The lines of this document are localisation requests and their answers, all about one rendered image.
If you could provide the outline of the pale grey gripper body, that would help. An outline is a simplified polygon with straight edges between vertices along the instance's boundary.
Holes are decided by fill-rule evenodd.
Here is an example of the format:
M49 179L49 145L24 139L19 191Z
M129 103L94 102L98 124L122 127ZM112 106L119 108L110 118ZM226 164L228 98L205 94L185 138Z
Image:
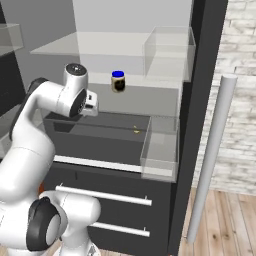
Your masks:
M99 103L96 102L94 104L89 104L89 103L86 103L84 105L84 108L82 109L81 111L81 114L83 116L97 116L98 115L98 108L99 108Z

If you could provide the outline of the clear glass fridge shelf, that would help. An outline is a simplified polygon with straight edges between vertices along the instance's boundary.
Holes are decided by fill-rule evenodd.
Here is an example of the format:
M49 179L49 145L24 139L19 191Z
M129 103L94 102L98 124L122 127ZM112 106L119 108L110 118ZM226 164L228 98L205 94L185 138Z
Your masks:
M148 33L74 32L31 51L44 55L142 56Z
M181 81L177 80L159 80L156 78L150 79L143 75L130 75L125 74L122 77L113 77L111 73L89 73L89 83L98 84L110 87L112 80L124 80L126 86L134 87L154 87L154 88L167 88L167 89L180 89L182 86Z

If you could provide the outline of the dark fridge drawer front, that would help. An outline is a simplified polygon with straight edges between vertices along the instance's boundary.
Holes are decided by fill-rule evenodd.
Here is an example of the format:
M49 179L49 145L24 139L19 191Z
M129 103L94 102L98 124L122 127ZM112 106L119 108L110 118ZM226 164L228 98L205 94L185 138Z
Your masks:
M134 256L168 255L168 209L165 204L153 202L152 206L100 199L100 223L146 229L150 237L137 236L89 227L92 241L101 249Z
M136 226L166 222L169 218L171 184L142 179L139 174L96 167L54 163L44 179L46 190L65 187L148 199L150 206L100 199L101 220Z

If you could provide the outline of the dark fridge door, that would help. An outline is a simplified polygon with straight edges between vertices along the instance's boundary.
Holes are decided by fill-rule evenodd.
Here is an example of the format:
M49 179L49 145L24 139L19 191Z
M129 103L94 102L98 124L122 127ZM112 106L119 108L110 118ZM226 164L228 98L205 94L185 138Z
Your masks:
M171 188L168 256L178 256L227 5L228 0L193 2L191 27L196 50L191 81L183 84L179 169Z
M0 24L7 23L0 2ZM16 51L0 56L0 116L20 104L25 97L25 89L15 55Z

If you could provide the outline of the grey fridge body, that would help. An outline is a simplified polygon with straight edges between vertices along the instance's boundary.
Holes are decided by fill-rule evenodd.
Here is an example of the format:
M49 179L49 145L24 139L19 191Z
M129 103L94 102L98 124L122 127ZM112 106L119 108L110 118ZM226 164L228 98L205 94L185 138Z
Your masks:
M15 52L25 97L31 83L45 78L62 85L65 66L77 63L88 72L86 103L99 103L100 112L179 119L180 89L126 86L116 93L112 86L89 83L89 73L143 75L142 56L44 55L31 51L74 32L148 33L155 27L191 27L192 0L0 0L8 23L19 24L23 47ZM11 147L9 132L22 102L0 116L0 144ZM54 113L35 111L32 122L46 135L43 120Z

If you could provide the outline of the dark jar with blue lid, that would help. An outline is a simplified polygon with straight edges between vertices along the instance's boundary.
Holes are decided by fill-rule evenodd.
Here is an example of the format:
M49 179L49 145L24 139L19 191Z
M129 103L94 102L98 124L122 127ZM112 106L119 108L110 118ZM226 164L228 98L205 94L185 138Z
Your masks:
M111 76L112 90L116 93L123 92L125 90L125 74L123 71L115 70Z

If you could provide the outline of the dark glass shelf white edge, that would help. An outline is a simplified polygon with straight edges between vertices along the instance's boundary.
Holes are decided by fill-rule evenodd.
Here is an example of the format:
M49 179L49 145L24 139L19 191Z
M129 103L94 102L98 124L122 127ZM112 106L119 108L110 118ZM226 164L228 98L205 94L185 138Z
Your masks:
M43 123L56 148L55 162L140 173L149 121L149 116L100 112L75 118L50 113Z

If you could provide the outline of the clear door bin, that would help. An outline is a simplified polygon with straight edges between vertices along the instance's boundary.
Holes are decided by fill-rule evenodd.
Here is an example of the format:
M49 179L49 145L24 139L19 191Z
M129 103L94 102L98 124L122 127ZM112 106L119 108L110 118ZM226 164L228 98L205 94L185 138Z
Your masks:
M23 47L19 24L0 24L0 56L12 53Z
M196 43L191 27L155 27L143 44L143 74L150 80L189 82Z
M179 119L152 116L140 156L144 179L175 182L179 162Z

